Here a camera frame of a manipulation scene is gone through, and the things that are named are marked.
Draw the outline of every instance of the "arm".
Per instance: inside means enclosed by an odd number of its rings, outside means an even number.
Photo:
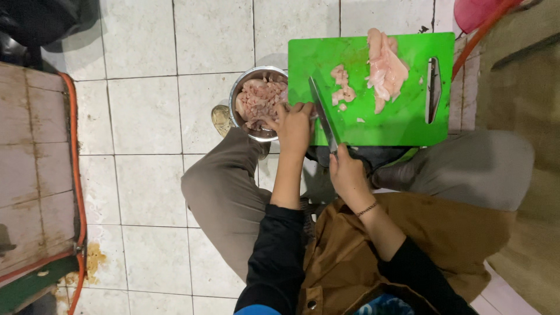
[[[237,300],[238,314],[295,314],[304,281],[300,178],[309,145],[313,103],[298,103],[287,113],[277,106],[279,121],[267,123],[278,133],[280,157],[270,205],[260,222],[249,258],[247,287]]]
[[[441,314],[476,314],[457,295],[443,274],[418,246],[407,238],[371,194],[363,164],[338,146],[338,161],[331,155],[330,176],[334,188],[362,221],[381,258],[380,272],[391,282],[408,285]]]

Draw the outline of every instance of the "hand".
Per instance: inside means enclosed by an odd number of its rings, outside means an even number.
[[[268,119],[267,124],[278,134],[280,152],[304,158],[311,137],[309,116],[314,107],[315,104],[311,102],[306,104],[299,102],[287,112],[281,104],[274,106],[278,113],[278,122]]]
[[[352,211],[363,210],[362,206],[372,198],[363,162],[351,158],[346,144],[341,143],[338,145],[338,161],[334,154],[330,154],[329,168],[330,180],[339,196]]]

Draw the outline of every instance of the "white tile floor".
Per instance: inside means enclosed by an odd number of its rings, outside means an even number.
[[[64,39],[63,53],[44,51],[77,81],[80,170],[95,257],[76,314],[231,313],[244,284],[180,192],[183,172],[221,140],[212,107],[249,68],[286,69],[290,39],[365,35],[373,26],[389,34],[423,26],[453,31],[452,3],[101,0],[100,22]],[[463,105],[473,107],[463,88],[463,80],[454,85],[456,131],[468,127]],[[272,189],[277,158],[259,163],[261,187]],[[317,172],[313,163],[305,167]],[[67,276],[58,294],[71,298],[75,282]]]

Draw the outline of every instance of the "green cutting board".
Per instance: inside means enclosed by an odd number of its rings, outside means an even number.
[[[388,101],[380,114],[374,114],[374,89],[364,79],[370,74],[366,37],[292,39],[288,42],[288,101],[313,101],[308,79],[313,76],[325,112],[339,142],[355,146],[429,146],[447,137],[449,92],[455,43],[453,33],[390,36],[399,44],[398,57],[410,67],[408,80],[394,103]],[[437,57],[441,75],[441,98],[432,123],[426,123],[428,61]],[[343,64],[349,86],[356,98],[346,111],[332,106],[332,93],[339,90],[330,76]],[[365,123],[357,122],[362,118]],[[327,145],[317,119],[312,145]]]

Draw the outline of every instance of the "brown jacket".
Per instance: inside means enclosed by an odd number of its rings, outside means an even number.
[[[484,260],[508,241],[514,212],[503,212],[414,193],[376,194],[393,221],[440,268],[456,293],[472,302],[490,281]],[[408,287],[380,275],[369,236],[338,199],[323,210],[308,246],[302,314],[352,314],[381,292],[398,291],[414,309],[434,312]]]

